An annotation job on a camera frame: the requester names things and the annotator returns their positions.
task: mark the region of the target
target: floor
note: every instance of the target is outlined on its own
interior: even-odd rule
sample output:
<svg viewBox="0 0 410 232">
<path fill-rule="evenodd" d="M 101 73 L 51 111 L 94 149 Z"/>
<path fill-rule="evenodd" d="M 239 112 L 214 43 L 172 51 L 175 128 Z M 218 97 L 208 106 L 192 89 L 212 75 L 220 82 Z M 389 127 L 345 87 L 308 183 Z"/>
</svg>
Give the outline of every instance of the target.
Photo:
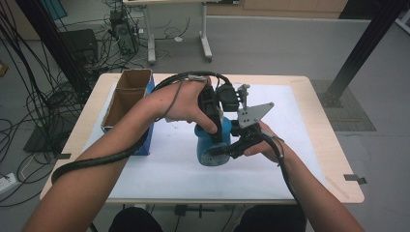
<svg viewBox="0 0 410 232">
<path fill-rule="evenodd" d="M 333 79 L 365 31 L 368 21 L 209 17 L 207 33 L 214 55 L 212 63 L 202 57 L 195 29 L 198 25 L 198 21 L 192 21 L 181 43 L 173 40 L 157 42 L 158 49 L 166 55 L 151 67 L 155 73 L 209 70 L 217 73 L 304 75 L 310 79 Z M 39 43 L 30 44 L 41 51 Z M 1 59 L 11 67 L 8 74 L 0 78 L 0 118 L 16 123 L 26 114 L 27 91 L 22 87 L 10 58 L 4 55 L 3 45 L 0 50 Z M 361 185 L 365 202 L 347 205 L 367 231 L 406 231 L 410 228 L 410 188 L 405 184 L 410 179 L 409 57 L 410 36 L 393 25 L 349 85 L 377 131 L 337 132 L 352 169 L 367 180 L 367 184 Z M 58 72 L 55 64 L 51 67 Z M 22 147 L 34 127 L 34 123 L 28 122 L 18 129 L 7 158 L 0 163 L 1 173 L 15 172 L 28 156 Z M 36 167 L 34 163 L 28 165 L 26 173 Z M 36 175 L 41 177 L 48 170 Z M 40 191 L 43 184 L 44 179 L 24 185 L 10 199 L 1 200 L 0 206 L 26 199 Z M 34 197 L 21 205 L 0 207 L 0 230 L 19 231 L 38 203 L 39 198 Z M 106 231 L 122 207 L 104 206 L 95 219 L 97 228 Z M 153 207 L 148 206 L 148 210 L 153 210 Z M 216 212 L 204 213 L 202 218 L 198 217 L 198 212 L 188 212 L 180 218 L 177 230 L 222 230 L 232 208 L 210 207 Z M 244 206 L 234 209 L 230 225 L 224 231 L 232 228 L 232 223 L 243 209 Z M 178 217 L 173 210 L 172 205 L 156 205 L 153 210 L 153 216 L 164 231 L 175 230 Z"/>
</svg>

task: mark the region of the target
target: person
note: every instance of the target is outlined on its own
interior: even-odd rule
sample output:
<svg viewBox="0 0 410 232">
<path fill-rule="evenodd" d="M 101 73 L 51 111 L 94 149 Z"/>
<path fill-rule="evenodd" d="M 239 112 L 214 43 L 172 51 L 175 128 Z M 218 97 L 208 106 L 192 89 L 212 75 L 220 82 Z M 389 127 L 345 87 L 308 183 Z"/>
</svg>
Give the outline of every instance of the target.
<svg viewBox="0 0 410 232">
<path fill-rule="evenodd" d="M 77 160 L 105 157 L 131 147 L 148 127 L 161 117 L 178 97 L 165 117 L 174 121 L 195 122 L 206 132 L 217 126 L 198 107 L 197 97 L 210 81 L 185 80 L 166 86 L 140 100 L 108 133 Z M 265 131 L 273 133 L 261 123 Z M 300 205 L 316 231 L 363 231 L 348 210 L 308 171 L 295 152 L 281 141 L 289 181 Z M 247 150 L 245 156 L 262 153 L 276 162 L 270 146 L 262 142 Z M 103 206 L 118 180 L 127 159 L 106 165 L 78 169 L 61 176 L 50 188 L 23 231 L 85 231 Z"/>
</svg>

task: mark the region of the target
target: table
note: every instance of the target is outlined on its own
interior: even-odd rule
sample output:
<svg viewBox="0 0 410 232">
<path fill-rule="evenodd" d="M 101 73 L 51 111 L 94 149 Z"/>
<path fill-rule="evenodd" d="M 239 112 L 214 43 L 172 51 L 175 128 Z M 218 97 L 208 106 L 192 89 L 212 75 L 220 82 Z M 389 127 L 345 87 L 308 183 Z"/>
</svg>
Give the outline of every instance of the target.
<svg viewBox="0 0 410 232">
<path fill-rule="evenodd" d="M 92 133 L 96 120 L 105 105 L 107 96 L 113 84 L 118 81 L 120 73 L 103 74 L 96 84 L 88 102 L 86 103 L 73 132 L 63 150 L 63 153 L 72 154 L 70 159 L 58 160 L 55 168 L 75 160 L 83 151 L 87 140 Z M 171 74 L 154 73 L 156 82 L 159 82 Z M 325 187 L 342 203 L 360 203 L 364 201 L 363 193 L 357 182 L 344 180 L 343 174 L 352 174 L 350 165 L 337 141 L 337 137 L 325 115 L 325 112 L 306 77 L 303 76 L 279 76 L 279 75 L 227 75 L 232 83 L 248 83 L 252 85 L 287 86 L 291 88 L 294 99 L 299 107 L 303 123 L 311 146 L 316 154 Z M 41 197 L 44 197 L 51 186 L 50 180 L 44 186 Z M 108 198 L 111 203 L 283 203 L 280 199 L 233 199 L 220 202 L 218 197 L 213 199 L 137 199 L 137 198 Z"/>
<path fill-rule="evenodd" d="M 205 57 L 212 61 L 211 47 L 208 43 L 208 38 L 206 36 L 206 12 L 207 4 L 206 0 L 123 0 L 125 6 L 138 6 L 144 15 L 145 27 L 148 34 L 148 63 L 154 65 L 156 62 L 155 55 L 155 39 L 154 35 L 151 33 L 150 29 L 150 17 L 148 13 L 148 5 L 152 4 L 175 4 L 175 3 L 201 3 L 202 4 L 202 27 L 200 31 L 199 38 L 202 43 L 202 48 L 205 53 Z"/>
</svg>

